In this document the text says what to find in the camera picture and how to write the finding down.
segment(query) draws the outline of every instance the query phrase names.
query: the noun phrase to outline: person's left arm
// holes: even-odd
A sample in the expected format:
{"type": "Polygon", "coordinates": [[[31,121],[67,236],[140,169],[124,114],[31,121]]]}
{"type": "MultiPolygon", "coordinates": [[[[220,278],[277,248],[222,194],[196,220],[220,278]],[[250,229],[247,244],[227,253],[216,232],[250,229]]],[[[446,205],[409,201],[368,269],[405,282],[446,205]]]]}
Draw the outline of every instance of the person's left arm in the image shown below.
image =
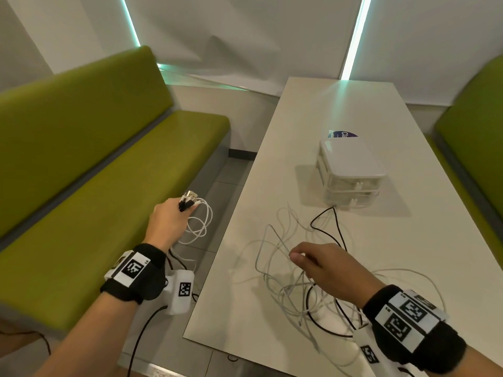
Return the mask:
{"type": "MultiPolygon", "coordinates": [[[[156,205],[144,243],[167,252],[187,227],[194,209],[180,212],[179,198],[156,205]]],[[[117,364],[138,303],[103,292],[34,377],[101,377],[117,364]]]]}

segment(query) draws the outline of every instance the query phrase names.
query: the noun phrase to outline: table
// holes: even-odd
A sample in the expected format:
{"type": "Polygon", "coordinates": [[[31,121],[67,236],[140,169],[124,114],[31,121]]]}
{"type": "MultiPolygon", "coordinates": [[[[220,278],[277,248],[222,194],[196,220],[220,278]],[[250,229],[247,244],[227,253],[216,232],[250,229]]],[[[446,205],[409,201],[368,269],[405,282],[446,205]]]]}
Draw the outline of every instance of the table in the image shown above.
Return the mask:
{"type": "MultiPolygon", "coordinates": [[[[288,80],[184,337],[298,377],[342,375],[291,326],[254,269],[265,225],[280,228],[278,209],[289,203],[307,225],[326,208],[314,164],[329,129],[363,137],[388,174],[372,206],[339,211],[349,252],[372,270],[430,276],[450,324],[503,364],[503,272],[395,87],[380,82],[288,80]]],[[[302,240],[304,230],[288,245],[302,240]]],[[[276,272],[289,267],[278,261],[276,272]]],[[[388,276],[441,304],[426,279],[388,276]]],[[[324,323],[342,325],[333,314],[324,323]]],[[[310,328],[335,361],[358,355],[353,343],[310,328]]],[[[344,370],[373,376],[361,355],[344,370]]]]}

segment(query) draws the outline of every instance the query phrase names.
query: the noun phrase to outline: white box lid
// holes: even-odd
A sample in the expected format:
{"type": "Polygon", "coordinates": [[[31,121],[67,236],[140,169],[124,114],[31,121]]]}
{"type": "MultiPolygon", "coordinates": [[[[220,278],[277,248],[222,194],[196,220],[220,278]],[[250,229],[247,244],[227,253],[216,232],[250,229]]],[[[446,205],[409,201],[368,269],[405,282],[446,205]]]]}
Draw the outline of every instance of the white box lid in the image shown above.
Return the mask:
{"type": "Polygon", "coordinates": [[[336,177],[379,178],[386,176],[360,137],[330,138],[320,141],[328,171],[336,177]]]}

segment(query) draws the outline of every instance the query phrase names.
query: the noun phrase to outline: purple label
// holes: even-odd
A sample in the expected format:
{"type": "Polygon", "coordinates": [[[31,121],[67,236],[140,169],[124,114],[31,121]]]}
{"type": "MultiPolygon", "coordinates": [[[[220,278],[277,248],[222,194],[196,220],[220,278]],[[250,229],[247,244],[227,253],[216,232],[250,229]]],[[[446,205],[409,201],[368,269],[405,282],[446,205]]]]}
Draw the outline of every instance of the purple label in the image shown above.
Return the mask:
{"type": "Polygon", "coordinates": [[[329,130],[329,138],[355,138],[358,135],[355,135],[348,131],[333,131],[329,130]]]}

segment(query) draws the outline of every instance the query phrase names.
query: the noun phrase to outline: hand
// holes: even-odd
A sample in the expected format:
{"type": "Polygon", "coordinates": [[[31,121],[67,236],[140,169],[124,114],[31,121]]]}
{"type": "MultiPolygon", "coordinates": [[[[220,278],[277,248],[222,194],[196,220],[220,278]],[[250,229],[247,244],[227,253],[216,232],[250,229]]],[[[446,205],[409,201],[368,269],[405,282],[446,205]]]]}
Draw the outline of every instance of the hand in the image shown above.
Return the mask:
{"type": "Polygon", "coordinates": [[[165,202],[155,206],[148,221],[143,243],[148,243],[167,253],[170,247],[180,239],[187,228],[189,216],[198,205],[193,205],[184,212],[180,212],[179,201],[180,198],[168,198],[165,202]]]}
{"type": "Polygon", "coordinates": [[[358,308],[363,308],[377,291],[386,286],[334,243],[301,242],[290,252],[290,260],[323,291],[358,308]]]}

